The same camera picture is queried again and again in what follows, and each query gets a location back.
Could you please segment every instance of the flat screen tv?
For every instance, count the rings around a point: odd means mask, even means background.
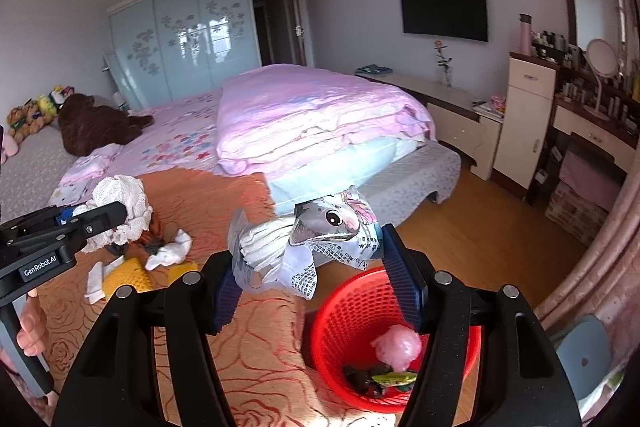
[[[488,42],[486,0],[401,0],[405,33]]]

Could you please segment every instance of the doorway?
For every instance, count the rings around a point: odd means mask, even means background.
[[[254,0],[254,15],[263,66],[306,66],[298,0]]]

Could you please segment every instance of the screw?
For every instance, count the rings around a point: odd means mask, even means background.
[[[129,285],[120,286],[120,288],[116,290],[116,297],[118,299],[126,299],[127,297],[129,297],[129,295],[131,295],[132,292],[133,290]]]
[[[518,295],[520,295],[520,292],[518,291],[518,289],[516,288],[516,286],[513,286],[511,284],[508,284],[507,286],[505,286],[502,291],[504,292],[505,295],[508,296],[508,298],[510,299],[514,299],[516,298]]]
[[[187,272],[182,276],[182,282],[185,284],[195,284],[201,279],[201,276],[198,272]]]
[[[437,283],[444,285],[451,284],[451,281],[453,280],[451,274],[445,271],[436,272],[436,275],[434,275],[433,278]]]

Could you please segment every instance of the cabinet handle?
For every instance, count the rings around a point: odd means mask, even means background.
[[[589,133],[589,138],[591,138],[596,143],[602,143],[602,138],[598,138],[592,132]]]

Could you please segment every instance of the orange blanket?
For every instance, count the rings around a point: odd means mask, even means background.
[[[154,213],[166,235],[178,228],[193,238],[187,261],[202,267],[212,253],[226,250],[226,233],[236,208],[249,220],[261,223],[273,216],[273,203],[261,174],[222,178],[208,172],[171,169],[145,174],[145,186]],[[127,255],[145,256],[129,247]],[[91,306],[84,298],[86,277],[97,261],[113,260],[105,250],[78,254],[78,265],[40,289],[51,333],[47,359],[60,390],[76,352],[106,304]],[[157,287],[164,287],[167,269],[151,272]],[[244,293],[231,324],[209,345],[239,426],[393,425],[395,417],[370,415],[348,409],[318,375],[305,367],[300,354],[303,302],[282,292]],[[156,332],[156,362],[166,419],[180,424],[166,356],[164,332]]]

